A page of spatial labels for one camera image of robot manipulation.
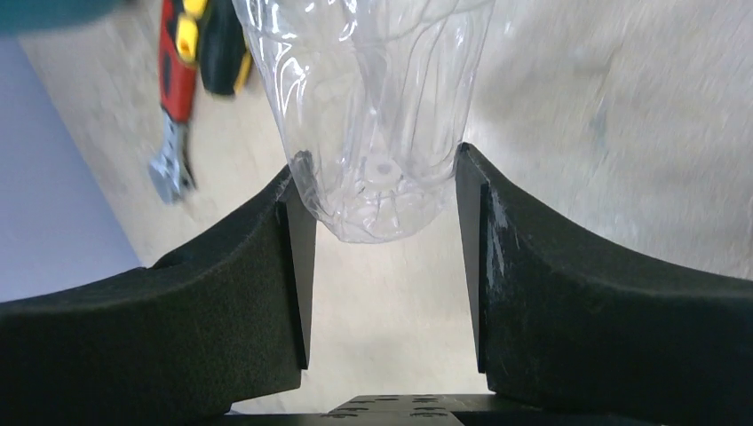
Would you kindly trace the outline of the clear bottle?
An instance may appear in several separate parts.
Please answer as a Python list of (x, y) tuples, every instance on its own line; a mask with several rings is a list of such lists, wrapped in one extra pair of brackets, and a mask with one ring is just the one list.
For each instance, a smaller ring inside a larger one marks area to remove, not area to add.
[(448, 203), (491, 1), (237, 1), (289, 168), (343, 242), (425, 228)]

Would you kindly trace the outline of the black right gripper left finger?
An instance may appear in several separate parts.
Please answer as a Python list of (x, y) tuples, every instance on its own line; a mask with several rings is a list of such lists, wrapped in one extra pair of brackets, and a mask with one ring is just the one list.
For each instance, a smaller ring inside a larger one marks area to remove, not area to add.
[(2, 424), (187, 424), (296, 389), (315, 226), (283, 169), (149, 268), (3, 303)]

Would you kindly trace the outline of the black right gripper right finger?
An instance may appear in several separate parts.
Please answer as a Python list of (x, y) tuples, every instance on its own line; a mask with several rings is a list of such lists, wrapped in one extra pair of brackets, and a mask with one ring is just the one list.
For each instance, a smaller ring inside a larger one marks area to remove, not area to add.
[(751, 424), (749, 280), (602, 238), (470, 144), (455, 166), (477, 366), (491, 391), (660, 424)]

